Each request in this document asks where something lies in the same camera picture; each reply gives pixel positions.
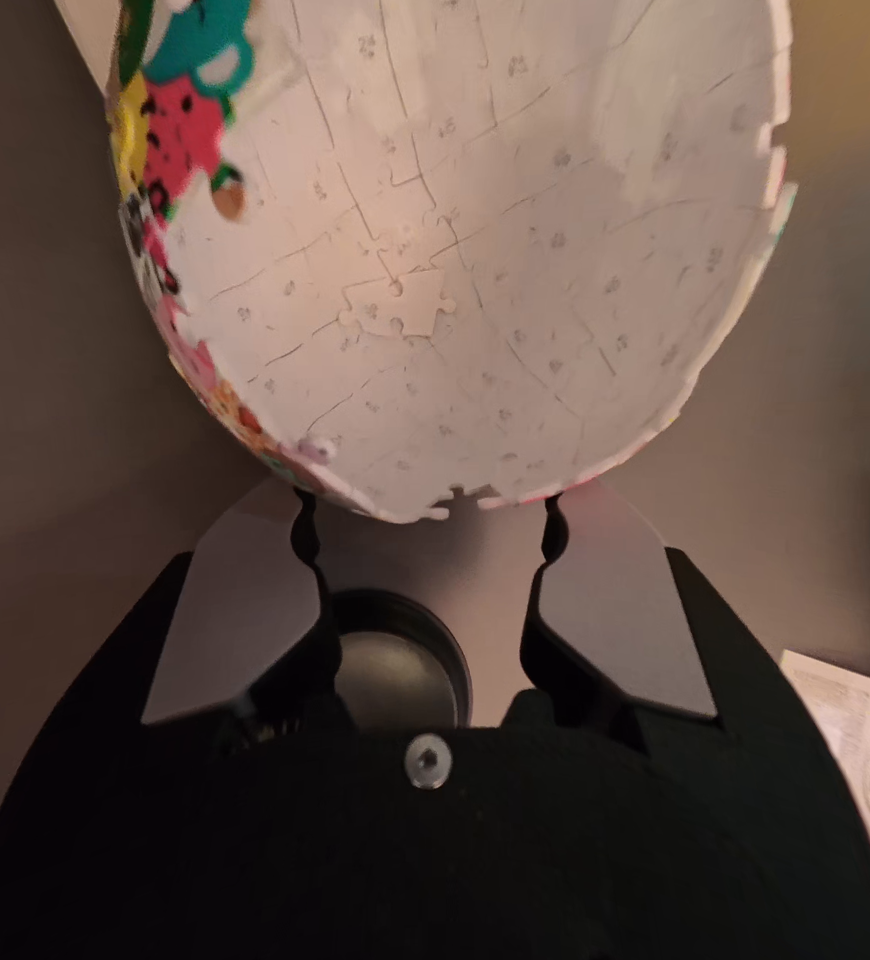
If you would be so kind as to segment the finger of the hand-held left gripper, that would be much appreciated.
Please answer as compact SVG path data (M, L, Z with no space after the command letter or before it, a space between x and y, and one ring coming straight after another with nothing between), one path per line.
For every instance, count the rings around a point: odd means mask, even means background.
M79 56L103 97L111 94L117 1L54 1Z

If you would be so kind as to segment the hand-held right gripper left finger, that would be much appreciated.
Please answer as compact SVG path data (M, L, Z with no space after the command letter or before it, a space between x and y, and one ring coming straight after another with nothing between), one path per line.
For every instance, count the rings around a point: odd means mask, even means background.
M278 480L251 489L194 550L141 722L221 711L278 725L334 688L341 644L314 566L309 508Z

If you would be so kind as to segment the black round ball stand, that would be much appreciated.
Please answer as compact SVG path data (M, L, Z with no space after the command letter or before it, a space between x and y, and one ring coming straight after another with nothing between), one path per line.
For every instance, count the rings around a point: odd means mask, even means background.
M335 690L362 732L464 728L472 681L452 632L426 606L391 591L332 596L342 661Z

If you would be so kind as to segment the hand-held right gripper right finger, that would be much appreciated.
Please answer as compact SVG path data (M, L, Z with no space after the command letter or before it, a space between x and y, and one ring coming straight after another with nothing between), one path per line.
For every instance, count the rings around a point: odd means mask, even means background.
M718 709L668 552L624 498L592 481L544 499L519 658L555 725L626 745L639 713L710 724Z

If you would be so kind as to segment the joined white puzzle pieces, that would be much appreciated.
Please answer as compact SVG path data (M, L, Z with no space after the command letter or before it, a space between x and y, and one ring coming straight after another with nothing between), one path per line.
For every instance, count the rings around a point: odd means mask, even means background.
M444 293L444 283L445 271L430 268L348 285L337 319L375 337L429 338L438 314L456 310L456 302Z

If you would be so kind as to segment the colourful cartoon puzzle ball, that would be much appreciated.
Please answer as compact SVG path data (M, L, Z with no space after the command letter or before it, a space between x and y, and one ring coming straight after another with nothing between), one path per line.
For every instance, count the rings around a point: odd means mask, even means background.
M795 187L789 2L122 2L119 214L176 372L382 522L560 494L681 412ZM343 288L445 271L429 338Z

